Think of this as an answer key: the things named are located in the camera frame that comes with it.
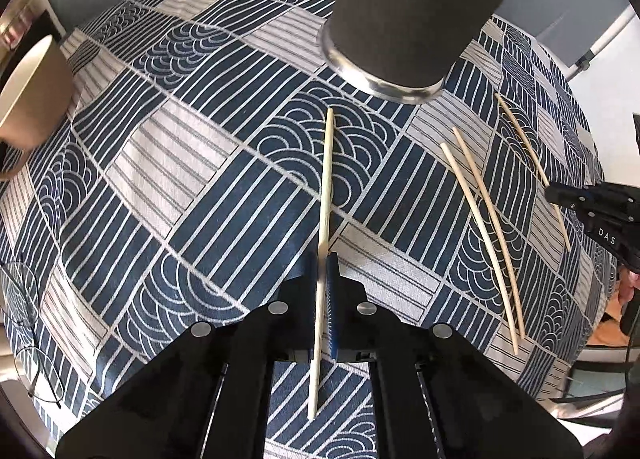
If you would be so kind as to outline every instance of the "table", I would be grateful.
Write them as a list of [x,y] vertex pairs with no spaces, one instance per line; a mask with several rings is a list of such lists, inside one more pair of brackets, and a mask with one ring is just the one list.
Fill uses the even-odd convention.
[[[316,37],[333,2],[126,0],[63,42],[77,87],[68,118],[0,190],[0,258],[23,254],[38,277],[40,345],[65,385],[64,413],[39,407],[54,435],[196,320],[235,322],[300,272],[303,251],[317,247],[328,106],[342,273],[408,323],[454,325],[536,399],[557,394],[604,311],[615,261],[572,212],[573,250],[563,248],[494,92],[549,179],[582,186],[603,175],[568,84],[542,46],[492,17],[436,100],[385,102],[325,65]],[[478,227],[438,147],[449,141],[477,194],[453,125],[516,269],[527,328],[517,357]],[[27,343],[8,332],[14,352]],[[311,423],[307,385],[307,366],[276,367],[266,456],[375,457],[366,370],[325,360]]]

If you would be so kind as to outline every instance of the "metal ring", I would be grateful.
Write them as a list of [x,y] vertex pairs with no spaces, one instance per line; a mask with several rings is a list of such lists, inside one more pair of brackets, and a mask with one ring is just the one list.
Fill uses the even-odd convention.
[[434,325],[433,328],[431,328],[431,331],[433,331],[433,335],[436,338],[442,338],[443,340],[451,338],[451,335],[453,334],[453,329],[447,324]]
[[289,310],[289,306],[285,302],[276,300],[269,304],[268,309],[271,314],[285,314]]
[[209,322],[198,322],[191,326],[191,334],[196,338],[202,338],[211,332],[211,324]]
[[439,95],[444,84],[444,77],[439,82],[428,87],[404,87],[387,82],[382,78],[360,69],[355,63],[342,54],[334,44],[331,35],[329,35],[330,22],[331,19],[328,19],[320,28],[318,43],[320,44],[324,59],[345,81],[367,94],[372,94],[383,100],[396,103],[408,103],[409,105],[419,105]]
[[371,316],[378,310],[376,305],[372,304],[371,302],[360,302],[356,309],[358,310],[358,313],[364,314],[365,316]]

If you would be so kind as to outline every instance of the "bamboo skewer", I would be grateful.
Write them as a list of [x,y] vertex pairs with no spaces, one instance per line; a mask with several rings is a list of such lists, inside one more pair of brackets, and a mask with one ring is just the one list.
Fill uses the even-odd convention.
[[460,131],[453,127],[453,134],[456,136],[458,140],[458,144],[462,149],[462,153],[465,155],[466,163],[469,165],[471,169],[471,173],[474,175],[476,182],[478,182],[478,189],[480,190],[480,195],[482,199],[484,199],[484,203],[486,204],[486,208],[489,211],[489,217],[491,218],[491,222],[494,225],[495,234],[498,236],[498,241],[500,242],[500,249],[502,250],[502,254],[504,255],[504,263],[507,266],[507,274],[509,275],[509,281],[511,282],[511,291],[513,292],[513,300],[516,305],[516,314],[518,316],[518,331],[520,332],[520,338],[524,340],[526,336],[525,328],[524,328],[524,316],[522,314],[522,304],[520,302],[520,292],[518,291],[518,284],[516,283],[516,274],[513,270],[513,263],[511,262],[511,255],[509,253],[509,248],[507,246],[507,241],[504,239],[504,233],[502,233],[502,226],[500,225],[500,219],[495,212],[494,204],[492,203],[491,197],[489,195],[489,191],[486,189],[484,185],[484,180],[480,175],[480,171],[478,170],[478,166],[474,161],[471,152],[469,151],[468,146],[466,145],[465,140],[460,134]]
[[476,200],[471,194],[471,190],[469,190],[469,186],[466,183],[465,177],[462,175],[462,170],[458,163],[451,155],[451,151],[449,150],[449,145],[447,143],[441,143],[440,148],[444,152],[445,157],[449,161],[449,165],[453,170],[453,173],[456,175],[458,179],[458,183],[462,188],[463,193],[465,194],[466,202],[469,204],[471,208],[471,213],[476,220],[476,224],[478,225],[478,229],[482,235],[482,241],[486,247],[487,253],[489,253],[489,258],[491,259],[491,264],[494,267],[495,278],[498,281],[498,289],[500,290],[500,295],[502,296],[502,302],[504,304],[504,310],[507,314],[507,324],[509,325],[509,332],[511,335],[511,344],[513,345],[513,354],[518,354],[518,337],[516,335],[516,326],[513,321],[513,313],[511,312],[511,302],[509,300],[509,293],[507,293],[507,286],[504,284],[504,277],[502,276],[502,270],[500,269],[500,264],[498,263],[498,257],[495,254],[494,245],[489,238],[489,233],[486,231],[486,226],[484,225],[484,220],[480,214],[480,210],[478,209],[478,205],[476,204]]
[[322,158],[322,184],[320,190],[320,225],[318,229],[318,283],[316,284],[316,327],[314,330],[314,356],[309,371],[309,398],[306,417],[316,418],[320,362],[322,360],[322,334],[324,333],[324,304],[326,295],[326,256],[329,253],[329,216],[331,213],[331,170],[334,159],[334,110],[326,112],[324,129],[324,155]]
[[[540,160],[538,159],[536,152],[533,150],[533,147],[531,146],[531,143],[529,141],[529,138],[527,137],[527,134],[524,133],[524,130],[520,126],[518,120],[513,115],[513,112],[511,112],[509,105],[507,105],[505,101],[502,99],[502,96],[496,92],[495,97],[497,98],[498,103],[500,103],[500,106],[507,113],[507,116],[509,116],[509,119],[513,123],[513,126],[516,129],[516,132],[518,132],[520,139],[524,143],[524,146],[527,147],[527,151],[529,151],[529,155],[533,160],[533,164],[536,166],[536,169],[538,170],[538,174],[540,175],[540,180],[542,181],[542,184],[545,186],[545,188],[548,187],[549,179],[546,178],[545,169],[542,168],[542,165],[540,164]],[[562,238],[564,238],[564,245],[566,246],[566,250],[571,251],[571,242],[569,241],[569,234],[566,232],[566,228],[564,227],[564,220],[562,219],[562,213],[560,212],[560,208],[558,207],[557,204],[553,204],[552,206],[556,211],[556,217],[558,218],[560,232],[562,233]]]

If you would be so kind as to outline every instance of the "person's hand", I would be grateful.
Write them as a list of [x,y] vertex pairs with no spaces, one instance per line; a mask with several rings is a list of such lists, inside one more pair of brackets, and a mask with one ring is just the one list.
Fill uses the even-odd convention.
[[640,289],[640,275],[622,266],[620,268],[620,289],[618,290],[620,303],[625,304],[632,300],[636,289]]

